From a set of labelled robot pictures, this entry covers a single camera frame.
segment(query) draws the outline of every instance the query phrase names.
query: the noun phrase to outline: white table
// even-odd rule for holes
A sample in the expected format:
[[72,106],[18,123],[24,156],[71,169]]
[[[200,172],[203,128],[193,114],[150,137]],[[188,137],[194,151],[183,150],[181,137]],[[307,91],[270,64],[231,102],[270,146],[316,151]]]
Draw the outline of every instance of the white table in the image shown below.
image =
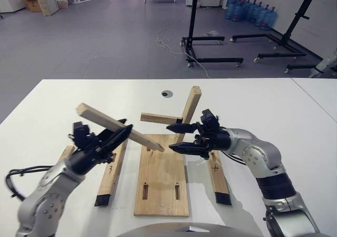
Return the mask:
[[[306,80],[310,84],[316,79]],[[0,125],[0,176],[14,168],[54,164],[71,143],[67,134],[72,131],[73,122],[84,121],[99,133],[102,127],[76,115],[75,108],[81,102],[116,119],[128,118],[127,122],[140,132],[170,133],[165,125],[140,122],[140,113],[181,115],[193,85],[200,86],[203,94],[192,121],[198,121],[201,111],[210,108],[220,116],[222,125],[249,130],[275,144],[295,189],[302,194],[321,232],[337,236],[336,122],[323,105],[318,105],[290,78],[43,80]],[[163,90],[173,91],[173,97],[163,98]],[[192,139],[192,135],[185,137],[186,141]],[[215,203],[206,162],[189,156],[185,164],[190,217],[133,216],[140,149],[139,144],[129,142],[117,194],[110,207],[93,206],[105,166],[99,165],[89,172],[70,195],[56,236],[116,236],[139,226],[176,221],[225,224],[269,236],[262,221],[265,213],[262,195],[254,177],[245,166],[225,156],[222,164],[231,187],[232,207]],[[15,184],[23,194],[30,194],[41,175],[17,177]],[[20,202],[10,195],[3,183],[1,236],[14,236],[18,227],[16,213]]]

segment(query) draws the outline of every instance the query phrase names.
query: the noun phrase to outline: blue water bottle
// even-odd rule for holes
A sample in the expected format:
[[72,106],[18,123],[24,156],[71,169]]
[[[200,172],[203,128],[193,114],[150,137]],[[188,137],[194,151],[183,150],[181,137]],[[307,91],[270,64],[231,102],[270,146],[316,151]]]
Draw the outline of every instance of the blue water bottle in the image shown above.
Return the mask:
[[272,7],[271,11],[268,11],[263,18],[263,21],[260,24],[260,29],[262,30],[270,30],[277,18],[277,13],[274,11],[275,7]]
[[260,13],[260,10],[262,10],[262,2],[259,2],[259,5],[254,8],[253,12],[252,12],[252,17],[251,19],[249,20],[249,22],[252,22],[252,23],[255,23],[256,21],[256,18],[258,16],[258,14]]
[[242,19],[246,18],[249,6],[251,6],[251,0],[247,0],[247,2],[244,3],[244,13],[242,15]]
[[236,5],[233,10],[232,21],[241,21],[244,13],[244,0],[241,0],[240,4]]
[[232,19],[233,10],[234,10],[236,1],[237,0],[231,0],[230,3],[228,4],[227,13],[226,13],[226,16],[225,16],[226,19]]
[[261,25],[261,22],[263,21],[265,14],[269,11],[268,7],[269,7],[269,4],[267,4],[265,6],[265,9],[263,9],[263,10],[261,10],[259,12],[259,14],[258,14],[258,16],[256,18],[256,21],[254,23],[255,26],[260,26]]
[[253,4],[251,4],[248,9],[247,9],[247,13],[246,13],[246,17],[245,19],[246,20],[250,20],[251,17],[252,17],[252,13],[253,13],[253,10],[257,7],[257,4],[256,4],[256,0],[254,0]]

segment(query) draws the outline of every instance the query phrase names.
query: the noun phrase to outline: gray floor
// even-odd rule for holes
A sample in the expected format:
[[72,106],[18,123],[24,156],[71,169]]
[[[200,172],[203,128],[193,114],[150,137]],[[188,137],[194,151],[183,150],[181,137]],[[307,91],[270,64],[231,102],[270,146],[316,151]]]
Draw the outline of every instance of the gray floor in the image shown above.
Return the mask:
[[[185,56],[158,47],[156,34],[172,47],[189,30],[191,8],[185,0],[97,0],[61,9],[51,17],[22,10],[0,19],[0,122],[46,78],[161,79],[206,78],[200,67],[187,68]],[[292,58],[252,61],[273,52],[267,39],[230,43],[233,34],[260,32],[247,22],[224,19],[221,8],[197,11],[195,36],[216,30],[224,45],[195,45],[200,57],[243,57],[244,64],[205,64],[212,78],[307,77],[308,71],[284,74]],[[308,55],[296,63],[317,63]]]

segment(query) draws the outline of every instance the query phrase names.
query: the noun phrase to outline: wooden plank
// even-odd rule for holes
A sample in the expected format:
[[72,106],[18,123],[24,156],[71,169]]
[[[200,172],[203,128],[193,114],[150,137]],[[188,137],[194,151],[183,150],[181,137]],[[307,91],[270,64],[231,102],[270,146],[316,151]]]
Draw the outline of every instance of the wooden plank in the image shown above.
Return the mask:
[[65,149],[63,150],[63,153],[61,154],[60,158],[58,159],[58,161],[61,161],[65,158],[68,158],[69,156],[71,156],[75,151],[75,147],[74,146],[66,146]]
[[95,206],[108,206],[110,198],[114,197],[118,180],[122,169],[126,150],[127,140],[119,145],[115,150],[114,162],[106,165],[100,188],[97,193]]
[[[201,97],[201,89],[199,86],[193,86],[191,88],[189,97],[187,99],[184,111],[183,111],[183,124],[189,124],[191,122],[192,116],[194,114],[194,111],[196,109],[196,106],[198,105],[199,99]],[[180,143],[183,141],[185,134],[181,133],[178,134],[176,143]]]
[[159,114],[152,114],[152,113],[145,113],[142,112],[141,114],[141,121],[152,122],[152,123],[159,123],[159,124],[175,124],[182,122],[181,117],[174,117],[174,116],[166,116],[166,115],[159,115]]
[[148,134],[164,152],[143,146],[138,173],[135,216],[189,216],[183,155],[168,146],[176,135]]
[[226,178],[221,165],[219,151],[212,151],[210,153],[208,166],[216,202],[218,204],[232,205]]
[[[121,122],[109,117],[108,115],[82,103],[77,108],[76,111],[79,116],[90,120],[98,125],[101,125],[110,131],[116,132],[118,129],[124,127],[125,125]],[[145,136],[144,134],[137,132],[136,130],[132,129],[131,134],[129,136],[130,140],[138,142],[149,149],[159,150],[164,152],[164,149],[153,139]]]

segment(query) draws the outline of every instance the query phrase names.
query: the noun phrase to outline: white wall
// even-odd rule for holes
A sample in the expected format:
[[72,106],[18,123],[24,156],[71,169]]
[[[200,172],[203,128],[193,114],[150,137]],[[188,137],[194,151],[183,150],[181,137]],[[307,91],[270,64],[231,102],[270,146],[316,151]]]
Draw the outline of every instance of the white wall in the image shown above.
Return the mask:
[[[278,19],[274,29],[285,33],[303,0],[258,0],[276,7]],[[331,55],[337,47],[337,0],[313,0],[307,10],[309,20],[300,19],[291,39],[321,57]]]

